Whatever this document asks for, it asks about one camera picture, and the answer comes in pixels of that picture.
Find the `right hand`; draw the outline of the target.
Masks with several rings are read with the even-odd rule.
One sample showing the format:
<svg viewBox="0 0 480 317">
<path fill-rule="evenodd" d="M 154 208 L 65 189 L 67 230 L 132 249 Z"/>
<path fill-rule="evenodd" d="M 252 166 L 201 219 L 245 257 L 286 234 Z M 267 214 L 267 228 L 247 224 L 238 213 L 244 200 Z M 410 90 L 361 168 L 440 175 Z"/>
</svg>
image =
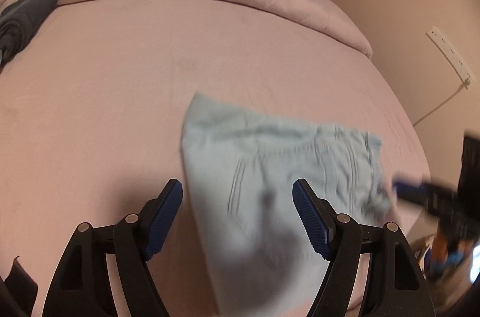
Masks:
<svg viewBox="0 0 480 317">
<path fill-rule="evenodd" d="M 429 251 L 425 255 L 425 274 L 429 278 L 439 278 L 449 268 L 458 267 L 473 250 L 474 241 L 449 240 L 438 231 L 433 237 Z"/>
</svg>

